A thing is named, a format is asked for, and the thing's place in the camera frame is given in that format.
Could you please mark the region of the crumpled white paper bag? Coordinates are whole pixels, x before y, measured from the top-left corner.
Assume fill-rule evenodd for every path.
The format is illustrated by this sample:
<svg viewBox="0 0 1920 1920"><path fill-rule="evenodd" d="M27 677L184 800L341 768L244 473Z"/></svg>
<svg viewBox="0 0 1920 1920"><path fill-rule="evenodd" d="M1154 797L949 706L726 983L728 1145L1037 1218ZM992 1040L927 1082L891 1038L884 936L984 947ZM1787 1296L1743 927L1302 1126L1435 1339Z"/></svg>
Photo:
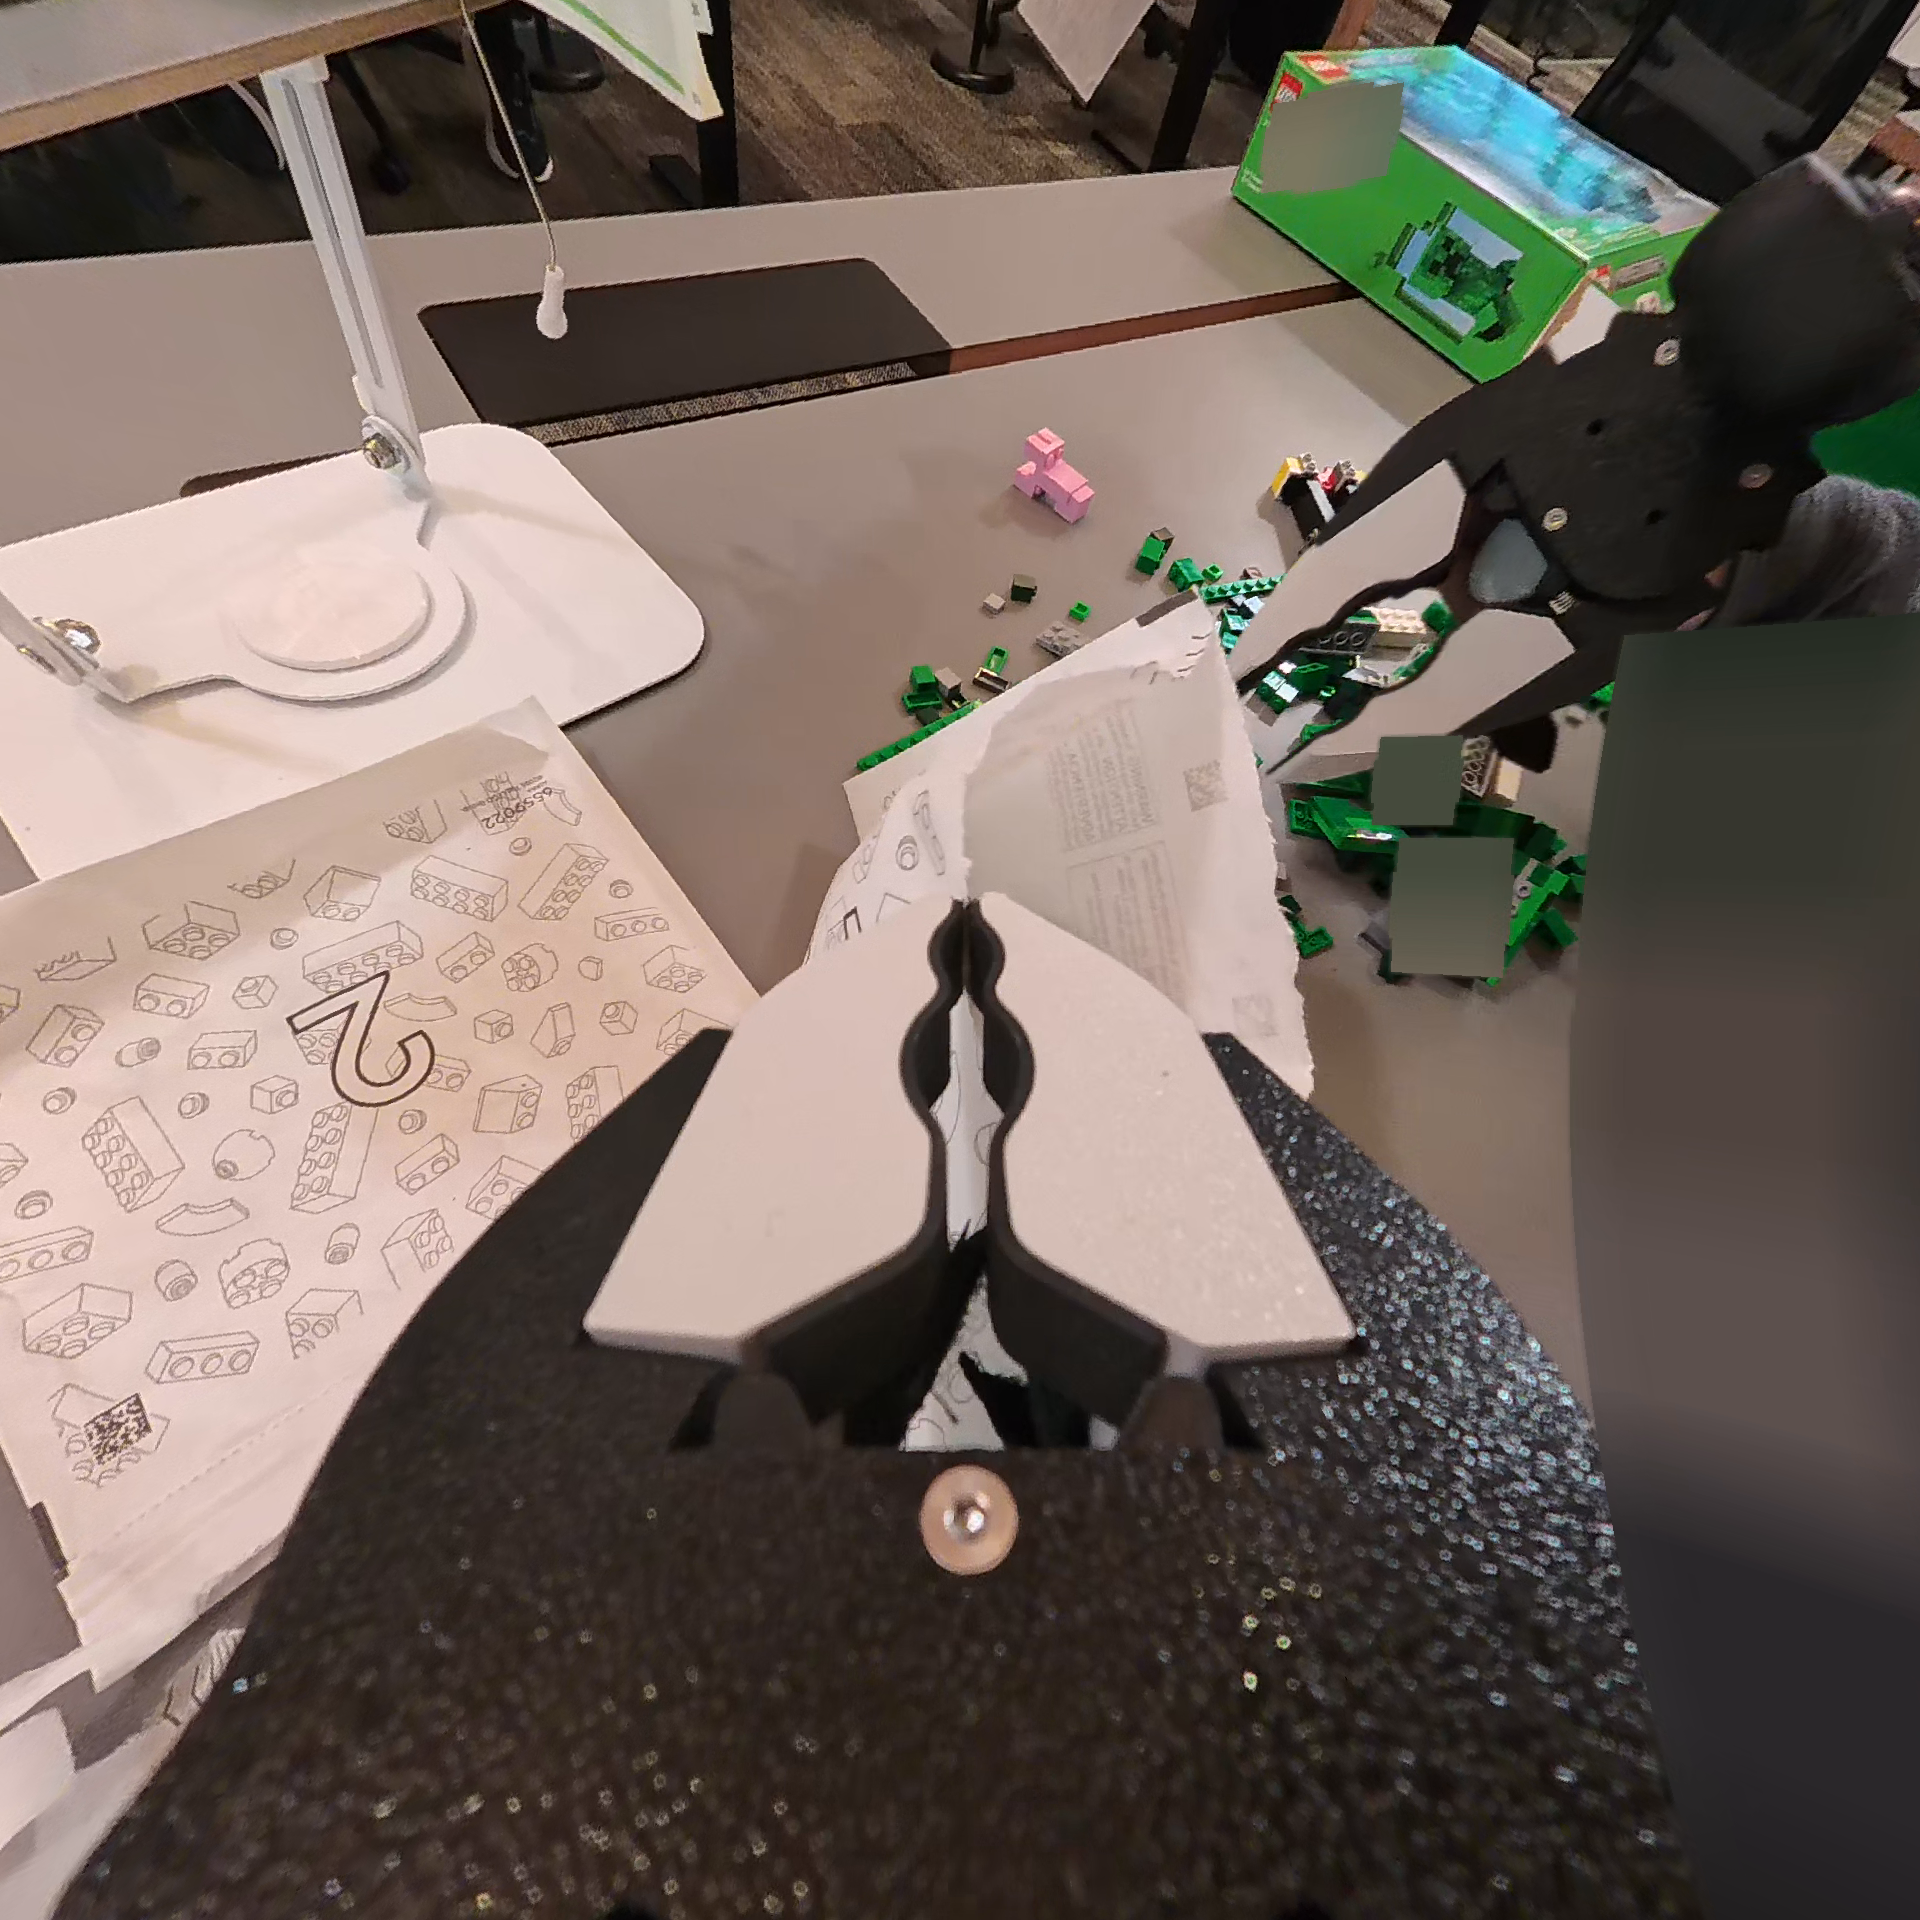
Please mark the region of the crumpled white paper bag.
<svg viewBox="0 0 1920 1920"><path fill-rule="evenodd" d="M262 1575L108 1689L72 1647L5 1678L2 1915L56 1909L94 1847L219 1690Z"/></svg>

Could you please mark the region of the green toy set box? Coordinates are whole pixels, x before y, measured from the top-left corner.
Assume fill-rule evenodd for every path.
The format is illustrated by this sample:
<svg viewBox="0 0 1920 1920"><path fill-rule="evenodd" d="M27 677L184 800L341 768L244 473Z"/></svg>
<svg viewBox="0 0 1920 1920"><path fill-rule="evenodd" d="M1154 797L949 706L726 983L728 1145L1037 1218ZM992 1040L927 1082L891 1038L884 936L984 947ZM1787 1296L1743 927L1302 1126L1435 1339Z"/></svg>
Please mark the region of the green toy set box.
<svg viewBox="0 0 1920 1920"><path fill-rule="evenodd" d="M1664 311L1714 203L1451 46L1285 54L1234 199L1470 378Z"/></svg>

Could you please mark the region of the neighbouring grey desk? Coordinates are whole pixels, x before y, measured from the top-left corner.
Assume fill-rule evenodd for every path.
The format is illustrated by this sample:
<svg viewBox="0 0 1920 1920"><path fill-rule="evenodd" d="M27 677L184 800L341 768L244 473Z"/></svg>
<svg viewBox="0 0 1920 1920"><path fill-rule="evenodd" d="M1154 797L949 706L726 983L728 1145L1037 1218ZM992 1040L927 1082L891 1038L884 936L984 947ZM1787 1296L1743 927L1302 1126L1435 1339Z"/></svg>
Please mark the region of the neighbouring grey desk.
<svg viewBox="0 0 1920 1920"><path fill-rule="evenodd" d="M2 147L456 16L454 1L2 3Z"/></svg>

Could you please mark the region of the flat printed paper bag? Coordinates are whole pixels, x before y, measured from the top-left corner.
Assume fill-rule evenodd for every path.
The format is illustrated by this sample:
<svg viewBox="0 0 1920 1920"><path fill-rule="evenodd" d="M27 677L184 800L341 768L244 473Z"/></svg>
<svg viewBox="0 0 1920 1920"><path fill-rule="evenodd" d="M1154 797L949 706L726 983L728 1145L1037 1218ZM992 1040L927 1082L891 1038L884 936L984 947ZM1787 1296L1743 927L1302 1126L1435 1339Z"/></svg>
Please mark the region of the flat printed paper bag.
<svg viewBox="0 0 1920 1920"><path fill-rule="evenodd" d="M5 1457L98 1683L424 1293L751 986L536 704L5 897Z"/></svg>

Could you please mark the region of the torn printed paper bag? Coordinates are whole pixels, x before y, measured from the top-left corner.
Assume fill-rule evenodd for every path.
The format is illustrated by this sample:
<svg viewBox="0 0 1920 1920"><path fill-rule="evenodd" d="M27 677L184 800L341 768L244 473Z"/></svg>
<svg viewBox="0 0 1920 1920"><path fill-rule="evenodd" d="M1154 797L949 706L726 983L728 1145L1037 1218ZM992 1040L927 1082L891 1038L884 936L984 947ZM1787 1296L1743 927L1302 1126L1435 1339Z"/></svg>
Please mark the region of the torn printed paper bag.
<svg viewBox="0 0 1920 1920"><path fill-rule="evenodd" d="M1277 853L1214 616L1090 640L847 782L855 850L807 957L926 896L1006 893L1312 1089Z"/></svg>

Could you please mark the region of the black office chair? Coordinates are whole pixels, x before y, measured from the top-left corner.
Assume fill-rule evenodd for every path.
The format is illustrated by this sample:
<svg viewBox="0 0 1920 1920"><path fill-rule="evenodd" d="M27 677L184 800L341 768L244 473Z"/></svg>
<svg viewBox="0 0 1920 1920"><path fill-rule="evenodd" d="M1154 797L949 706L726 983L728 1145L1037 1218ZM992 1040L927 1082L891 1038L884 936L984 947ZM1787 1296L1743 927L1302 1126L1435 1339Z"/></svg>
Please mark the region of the black office chair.
<svg viewBox="0 0 1920 1920"><path fill-rule="evenodd" d="M1726 201L1812 153L1853 107L1914 3L1645 1L1574 120Z"/></svg>

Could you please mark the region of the white lamp base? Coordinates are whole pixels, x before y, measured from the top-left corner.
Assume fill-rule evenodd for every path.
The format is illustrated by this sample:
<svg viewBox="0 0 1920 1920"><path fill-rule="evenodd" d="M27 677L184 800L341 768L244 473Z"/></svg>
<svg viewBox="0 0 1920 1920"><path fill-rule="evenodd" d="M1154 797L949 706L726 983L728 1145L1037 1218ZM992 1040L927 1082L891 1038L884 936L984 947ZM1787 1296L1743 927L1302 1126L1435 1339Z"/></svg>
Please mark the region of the white lamp base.
<svg viewBox="0 0 1920 1920"><path fill-rule="evenodd" d="M85 686L5 641L5 826L71 872L348 776L536 702L571 722L693 665L703 616L542 443L422 437L424 480L335 454L5 546L22 614L100 641ZM410 562L418 630L379 662L288 671L244 643L302 562Z"/></svg>

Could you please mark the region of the green-edged white booklet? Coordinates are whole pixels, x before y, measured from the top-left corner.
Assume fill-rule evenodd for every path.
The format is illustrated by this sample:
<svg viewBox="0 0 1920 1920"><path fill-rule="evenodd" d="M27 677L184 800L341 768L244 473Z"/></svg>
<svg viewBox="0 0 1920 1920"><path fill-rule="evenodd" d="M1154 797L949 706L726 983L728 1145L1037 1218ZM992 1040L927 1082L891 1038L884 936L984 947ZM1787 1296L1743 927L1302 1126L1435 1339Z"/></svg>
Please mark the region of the green-edged white booklet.
<svg viewBox="0 0 1920 1920"><path fill-rule="evenodd" d="M543 16L582 34L624 63L688 118L725 114L707 58L707 1L532 1Z"/></svg>

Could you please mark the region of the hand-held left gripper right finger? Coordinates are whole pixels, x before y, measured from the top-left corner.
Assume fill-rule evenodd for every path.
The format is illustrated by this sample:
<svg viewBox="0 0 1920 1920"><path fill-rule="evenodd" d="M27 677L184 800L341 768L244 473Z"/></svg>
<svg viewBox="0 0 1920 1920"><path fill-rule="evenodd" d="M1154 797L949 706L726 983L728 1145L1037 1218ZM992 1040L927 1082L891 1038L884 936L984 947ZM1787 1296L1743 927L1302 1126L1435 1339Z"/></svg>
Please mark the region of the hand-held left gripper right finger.
<svg viewBox="0 0 1920 1920"><path fill-rule="evenodd" d="M1186 1011L1003 893L972 904L998 1103L988 1289L998 1344L1124 1425L1162 1378L1342 1353L1355 1327Z"/></svg>

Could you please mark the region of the pink toy pig figure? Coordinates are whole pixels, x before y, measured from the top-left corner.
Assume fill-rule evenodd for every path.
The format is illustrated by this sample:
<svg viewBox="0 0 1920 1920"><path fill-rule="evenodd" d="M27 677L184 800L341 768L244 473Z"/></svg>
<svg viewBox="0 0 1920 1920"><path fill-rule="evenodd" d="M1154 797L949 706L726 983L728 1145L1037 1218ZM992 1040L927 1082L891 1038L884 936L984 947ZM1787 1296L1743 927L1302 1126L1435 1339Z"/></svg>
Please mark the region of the pink toy pig figure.
<svg viewBox="0 0 1920 1920"><path fill-rule="evenodd" d="M1090 480L1064 459L1064 441L1046 426L1023 438L1013 488L1046 504L1064 523L1084 520L1094 499Z"/></svg>

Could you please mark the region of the person's right forearm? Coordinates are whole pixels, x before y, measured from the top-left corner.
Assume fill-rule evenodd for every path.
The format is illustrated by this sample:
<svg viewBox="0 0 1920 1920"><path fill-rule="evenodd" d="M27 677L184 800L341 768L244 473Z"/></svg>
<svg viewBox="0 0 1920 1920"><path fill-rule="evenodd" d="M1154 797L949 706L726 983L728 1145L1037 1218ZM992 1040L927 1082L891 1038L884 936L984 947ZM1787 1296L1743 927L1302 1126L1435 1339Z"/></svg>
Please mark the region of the person's right forearm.
<svg viewBox="0 0 1920 1920"><path fill-rule="evenodd" d="M1792 502L1774 546L1740 557L1714 621L1750 629L1916 610L1916 495L1832 473Z"/></svg>

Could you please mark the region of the white paper sheet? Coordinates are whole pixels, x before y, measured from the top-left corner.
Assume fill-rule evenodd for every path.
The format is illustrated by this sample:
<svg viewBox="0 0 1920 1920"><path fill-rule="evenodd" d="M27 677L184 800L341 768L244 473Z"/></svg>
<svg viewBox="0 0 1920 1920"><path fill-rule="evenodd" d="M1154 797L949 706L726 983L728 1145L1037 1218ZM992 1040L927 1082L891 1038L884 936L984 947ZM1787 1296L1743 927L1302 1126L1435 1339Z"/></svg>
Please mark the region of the white paper sheet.
<svg viewBox="0 0 1920 1920"><path fill-rule="evenodd" d="M1020 1L1016 16L1079 105L1090 105L1152 1Z"/></svg>

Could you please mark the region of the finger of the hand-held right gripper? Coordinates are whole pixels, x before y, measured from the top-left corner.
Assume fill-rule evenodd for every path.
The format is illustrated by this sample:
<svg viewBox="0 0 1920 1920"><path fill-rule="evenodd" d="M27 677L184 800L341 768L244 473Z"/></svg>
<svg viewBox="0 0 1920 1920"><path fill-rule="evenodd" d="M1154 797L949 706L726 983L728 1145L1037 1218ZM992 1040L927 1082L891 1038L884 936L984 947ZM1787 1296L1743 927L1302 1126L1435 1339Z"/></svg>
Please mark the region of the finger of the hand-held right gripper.
<svg viewBox="0 0 1920 1920"><path fill-rule="evenodd" d="M1503 608L1565 650L1527 690L1597 690L1626 634L1626 325L1580 351L1557 334L1518 367L1438 406L1366 473L1291 563L1239 690L1357 608L1434 587L1468 623Z"/></svg>
<svg viewBox="0 0 1920 1920"><path fill-rule="evenodd" d="M1463 630L1450 611L1366 608L1261 671L1253 746L1274 782L1366 773L1390 736L1486 736L1493 707L1540 677L1574 671L1549 618L1487 610Z"/></svg>

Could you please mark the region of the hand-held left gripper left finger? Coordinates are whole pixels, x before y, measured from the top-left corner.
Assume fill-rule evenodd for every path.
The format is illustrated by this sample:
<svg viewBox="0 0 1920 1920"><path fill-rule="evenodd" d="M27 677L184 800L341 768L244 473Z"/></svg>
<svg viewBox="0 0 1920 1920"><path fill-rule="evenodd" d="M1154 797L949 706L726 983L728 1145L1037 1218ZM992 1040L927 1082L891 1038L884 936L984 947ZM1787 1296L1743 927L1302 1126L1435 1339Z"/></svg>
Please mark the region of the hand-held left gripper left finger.
<svg viewBox="0 0 1920 1920"><path fill-rule="evenodd" d="M966 912L934 896L771 990L725 1041L582 1330L789 1384L902 1445L973 1293L949 1237Z"/></svg>

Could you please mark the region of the pile of green toy bricks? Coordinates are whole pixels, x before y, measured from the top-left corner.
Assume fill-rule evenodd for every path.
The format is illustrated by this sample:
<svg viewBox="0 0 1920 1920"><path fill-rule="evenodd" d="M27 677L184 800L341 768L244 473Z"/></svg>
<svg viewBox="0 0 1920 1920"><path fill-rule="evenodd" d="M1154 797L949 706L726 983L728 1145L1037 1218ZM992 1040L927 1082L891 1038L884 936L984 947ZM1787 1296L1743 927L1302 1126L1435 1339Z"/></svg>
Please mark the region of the pile of green toy bricks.
<svg viewBox="0 0 1920 1920"><path fill-rule="evenodd" d="M1250 742L1253 690L1239 690L1231 669L1240 648L1256 643L1269 630L1266 608L1286 574L1290 569L1274 581L1246 576L1203 582L1175 591L1152 610L1157 614L1179 597L1192 597L1212 611ZM1455 630L1470 623L1459 625L1455 611L1434 587L1373 600L1352 616L1366 608L1426 610L1428 603L1443 606ZM902 739L901 751L975 706L951 711L939 726L926 726ZM1390 736L1381 742L1376 763L1357 774L1274 782L1255 760L1277 853L1277 902L1299 957L1333 941L1302 920L1286 888L1283 865L1291 834L1302 834L1339 867L1366 877L1382 897L1406 897L1394 906L1379 947L1386 976L1435 973L1498 983L1535 927L1544 927L1559 946L1574 939L1559 906L1559 897L1576 888L1565 863L1567 841L1538 815L1515 807L1518 785L1500 778L1503 751L1493 733L1503 720L1498 720L1500 726L1490 726L1486 736ZM861 773L886 758L868 758Z"/></svg>

